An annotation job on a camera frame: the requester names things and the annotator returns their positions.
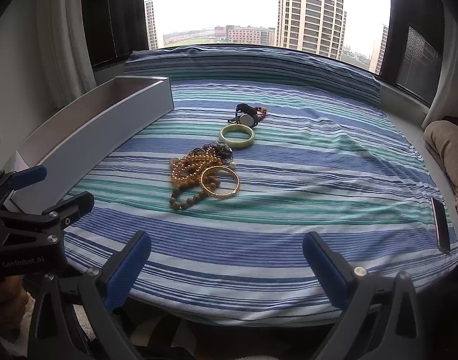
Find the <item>gold bangle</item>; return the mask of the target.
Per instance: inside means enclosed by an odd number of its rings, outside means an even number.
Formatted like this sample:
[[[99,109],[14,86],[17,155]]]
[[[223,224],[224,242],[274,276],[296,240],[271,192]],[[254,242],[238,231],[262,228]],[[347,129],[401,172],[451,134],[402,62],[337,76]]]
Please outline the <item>gold bangle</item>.
[[[203,170],[199,185],[209,197],[225,200],[239,192],[240,180],[231,167],[216,165]]]

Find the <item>pale green jade bangle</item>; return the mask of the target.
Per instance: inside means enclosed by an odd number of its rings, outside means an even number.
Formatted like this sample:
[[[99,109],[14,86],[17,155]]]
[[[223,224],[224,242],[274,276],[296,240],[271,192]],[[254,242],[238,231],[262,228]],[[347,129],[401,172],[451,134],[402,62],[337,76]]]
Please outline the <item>pale green jade bangle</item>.
[[[242,149],[252,145],[255,137],[253,129],[243,124],[227,125],[218,133],[218,140],[232,149]]]

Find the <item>white cardboard box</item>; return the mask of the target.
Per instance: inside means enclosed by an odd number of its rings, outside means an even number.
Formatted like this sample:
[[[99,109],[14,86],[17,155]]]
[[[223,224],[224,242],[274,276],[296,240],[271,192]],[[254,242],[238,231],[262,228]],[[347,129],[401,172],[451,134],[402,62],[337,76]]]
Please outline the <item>white cardboard box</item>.
[[[15,192],[12,203],[27,214],[55,205],[115,149],[173,109],[167,77],[117,76],[92,89],[21,144],[23,164],[44,166],[47,177]]]

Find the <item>black smartphone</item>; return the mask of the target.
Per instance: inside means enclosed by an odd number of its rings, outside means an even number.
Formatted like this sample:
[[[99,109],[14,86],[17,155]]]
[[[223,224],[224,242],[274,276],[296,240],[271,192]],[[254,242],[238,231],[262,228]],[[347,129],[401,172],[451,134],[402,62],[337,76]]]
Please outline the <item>black smartphone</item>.
[[[431,205],[435,221],[438,249],[445,254],[449,254],[451,251],[450,233],[445,215],[445,207],[434,197],[431,198]]]

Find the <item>white curtain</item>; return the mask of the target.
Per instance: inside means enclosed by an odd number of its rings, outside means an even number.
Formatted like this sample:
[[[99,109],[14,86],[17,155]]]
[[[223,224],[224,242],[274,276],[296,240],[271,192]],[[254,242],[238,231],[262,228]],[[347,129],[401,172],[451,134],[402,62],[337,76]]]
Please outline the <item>white curtain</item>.
[[[81,0],[37,0],[37,26],[50,95],[62,108],[96,86]]]

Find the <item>beige blanket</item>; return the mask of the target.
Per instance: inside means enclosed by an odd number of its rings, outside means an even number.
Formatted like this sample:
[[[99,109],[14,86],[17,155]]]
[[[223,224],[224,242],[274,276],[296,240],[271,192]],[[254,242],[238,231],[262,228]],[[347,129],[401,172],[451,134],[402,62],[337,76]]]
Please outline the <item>beige blanket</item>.
[[[458,212],[458,126],[447,120],[433,121],[424,130],[423,138],[452,184]]]

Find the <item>striped blue green bedsheet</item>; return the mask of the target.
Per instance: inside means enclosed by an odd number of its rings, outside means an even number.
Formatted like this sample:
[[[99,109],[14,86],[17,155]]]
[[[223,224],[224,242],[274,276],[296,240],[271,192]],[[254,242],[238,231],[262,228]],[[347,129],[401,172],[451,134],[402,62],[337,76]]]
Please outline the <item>striped blue green bedsheet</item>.
[[[74,186],[95,197],[66,230],[76,269],[102,266],[142,230],[152,250],[138,300],[204,323],[308,326],[337,311],[303,255],[306,233],[373,274],[408,272],[419,290],[457,266],[457,237],[448,253],[437,246],[441,192],[369,72],[255,46],[136,51],[125,72],[168,77],[174,109]],[[173,210],[170,160],[216,141],[241,103],[268,114],[234,153],[237,194]]]

